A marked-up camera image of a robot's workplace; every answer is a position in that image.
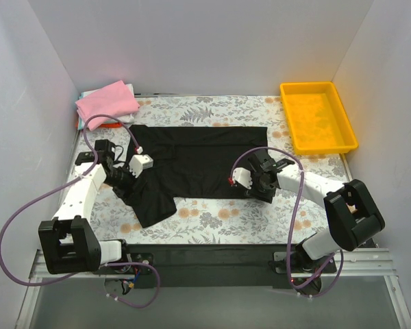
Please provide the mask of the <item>yellow plastic tray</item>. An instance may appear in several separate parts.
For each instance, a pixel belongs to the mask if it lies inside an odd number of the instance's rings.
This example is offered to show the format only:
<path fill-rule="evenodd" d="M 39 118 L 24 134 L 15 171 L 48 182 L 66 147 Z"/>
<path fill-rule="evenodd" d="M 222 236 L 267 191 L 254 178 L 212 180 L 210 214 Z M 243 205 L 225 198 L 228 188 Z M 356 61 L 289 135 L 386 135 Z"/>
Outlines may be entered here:
<path fill-rule="evenodd" d="M 346 154 L 358 148 L 333 82 L 282 83 L 280 97 L 296 154 Z"/>

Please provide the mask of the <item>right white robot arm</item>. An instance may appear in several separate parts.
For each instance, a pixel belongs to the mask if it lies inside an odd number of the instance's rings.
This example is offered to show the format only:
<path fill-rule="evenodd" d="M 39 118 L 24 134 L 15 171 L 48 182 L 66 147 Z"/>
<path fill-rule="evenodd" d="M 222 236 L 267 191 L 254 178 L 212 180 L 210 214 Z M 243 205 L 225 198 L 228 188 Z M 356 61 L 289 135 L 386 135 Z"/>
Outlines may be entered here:
<path fill-rule="evenodd" d="M 256 147 L 241 157 L 249 168 L 235 163 L 230 182 L 245 188 L 248 197 L 271 202 L 276 190 L 294 192 L 299 202 L 305 198 L 325 210 L 328 227 L 288 247 L 283 260 L 274 267 L 288 272 L 297 269 L 312 272 L 326 266 L 328 258 L 339 251 L 352 252 L 385 228 L 366 184 L 324 178 L 305 171 L 302 163 L 289 153 L 281 160 L 270 156 L 270 147 Z"/>

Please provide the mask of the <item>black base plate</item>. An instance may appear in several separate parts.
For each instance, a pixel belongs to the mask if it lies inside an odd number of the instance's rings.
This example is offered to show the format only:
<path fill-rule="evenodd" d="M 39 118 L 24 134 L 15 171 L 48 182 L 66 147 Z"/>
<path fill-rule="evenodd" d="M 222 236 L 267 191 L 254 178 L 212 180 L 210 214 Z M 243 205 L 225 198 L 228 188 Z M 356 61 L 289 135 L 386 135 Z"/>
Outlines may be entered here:
<path fill-rule="evenodd" d="M 289 289 L 285 273 L 271 267 L 284 244 L 259 245 L 133 245 L 132 260 L 147 259 L 162 287 L 273 287 Z"/>

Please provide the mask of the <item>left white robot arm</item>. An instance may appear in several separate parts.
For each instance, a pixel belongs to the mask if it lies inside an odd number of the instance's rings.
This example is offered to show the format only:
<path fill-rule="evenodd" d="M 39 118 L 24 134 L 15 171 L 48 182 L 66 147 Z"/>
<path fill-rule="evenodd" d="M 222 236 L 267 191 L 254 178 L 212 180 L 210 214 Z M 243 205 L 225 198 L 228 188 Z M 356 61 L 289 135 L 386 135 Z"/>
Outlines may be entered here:
<path fill-rule="evenodd" d="M 49 273 L 95 272 L 106 264 L 118 274 L 131 269 L 132 257 L 126 253 L 126 242 L 98 240 L 90 227 L 90 216 L 103 184 L 123 193 L 153 165 L 153 160 L 139 147 L 125 167 L 115 167 L 114 151 L 114 143 L 97 140 L 95 152 L 79 153 L 74 170 L 79 181 L 70 187 L 52 220 L 40 223 L 38 236 Z"/>

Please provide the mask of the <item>aluminium frame rail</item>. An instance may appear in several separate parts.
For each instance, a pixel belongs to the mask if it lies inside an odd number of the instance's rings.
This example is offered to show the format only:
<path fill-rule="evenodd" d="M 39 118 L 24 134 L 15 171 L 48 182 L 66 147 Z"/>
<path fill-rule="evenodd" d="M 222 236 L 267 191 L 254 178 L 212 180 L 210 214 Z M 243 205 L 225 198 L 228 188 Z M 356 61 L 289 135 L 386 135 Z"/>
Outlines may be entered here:
<path fill-rule="evenodd" d="M 285 245 L 128 245 L 125 260 L 148 261 L 160 273 L 165 269 L 269 270 L 285 273 Z M 344 276 L 393 276 L 397 273 L 387 249 L 358 248 L 338 252 L 323 270 L 333 275 L 343 265 Z"/>

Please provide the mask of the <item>black t-shirt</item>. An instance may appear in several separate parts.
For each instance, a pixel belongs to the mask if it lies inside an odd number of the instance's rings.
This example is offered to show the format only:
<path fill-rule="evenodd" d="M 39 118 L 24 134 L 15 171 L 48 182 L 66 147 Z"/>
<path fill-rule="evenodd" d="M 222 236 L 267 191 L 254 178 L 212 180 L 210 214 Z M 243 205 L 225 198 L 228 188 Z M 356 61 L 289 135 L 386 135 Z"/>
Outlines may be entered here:
<path fill-rule="evenodd" d="M 268 145 L 266 127 L 147 127 L 132 125 L 144 153 L 153 159 L 129 185 L 115 188 L 148 228 L 177 211 L 174 199 L 244 199 L 242 187 L 228 181 L 232 165 L 249 168 L 240 156 Z"/>

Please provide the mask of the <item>floral patterned table mat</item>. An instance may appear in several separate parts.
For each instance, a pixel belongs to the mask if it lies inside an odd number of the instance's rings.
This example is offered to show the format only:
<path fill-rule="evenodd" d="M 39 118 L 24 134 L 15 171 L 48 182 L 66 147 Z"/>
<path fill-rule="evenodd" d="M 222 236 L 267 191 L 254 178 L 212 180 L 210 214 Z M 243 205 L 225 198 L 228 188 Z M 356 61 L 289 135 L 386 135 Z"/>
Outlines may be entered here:
<path fill-rule="evenodd" d="M 280 159 L 292 151 L 284 109 L 278 96 L 140 97 L 135 123 L 148 126 L 262 126 Z M 291 192 L 280 190 L 272 204 L 248 199 L 175 200 L 176 213 L 143 228 L 134 211 L 103 185 L 90 216 L 101 240 L 124 239 L 143 244 L 298 243 L 327 227 L 325 211 Z"/>

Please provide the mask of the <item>orange folded t-shirt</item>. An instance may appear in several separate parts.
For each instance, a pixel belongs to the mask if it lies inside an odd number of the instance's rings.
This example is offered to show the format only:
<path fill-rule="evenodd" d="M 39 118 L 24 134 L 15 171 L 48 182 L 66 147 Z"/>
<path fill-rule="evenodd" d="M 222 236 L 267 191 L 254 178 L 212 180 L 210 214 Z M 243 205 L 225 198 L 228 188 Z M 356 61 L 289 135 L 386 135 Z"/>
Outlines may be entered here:
<path fill-rule="evenodd" d="M 99 126 L 99 128 L 107 128 L 107 129 L 116 129 L 120 127 L 122 127 L 120 123 L 104 123 Z"/>

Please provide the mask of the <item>teal folded t-shirt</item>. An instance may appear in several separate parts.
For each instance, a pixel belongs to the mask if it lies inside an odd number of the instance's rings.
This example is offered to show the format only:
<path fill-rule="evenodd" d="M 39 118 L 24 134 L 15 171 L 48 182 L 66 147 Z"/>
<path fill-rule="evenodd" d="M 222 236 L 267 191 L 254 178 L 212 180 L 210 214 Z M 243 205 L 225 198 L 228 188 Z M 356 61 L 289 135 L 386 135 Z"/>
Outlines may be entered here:
<path fill-rule="evenodd" d="M 81 93 L 81 95 L 79 96 L 78 99 L 80 100 L 83 97 L 84 97 L 84 94 Z M 84 128 L 84 126 L 85 126 L 85 122 L 82 120 L 82 118 L 79 115 L 77 115 L 77 121 L 76 121 L 77 131 L 82 130 Z"/>

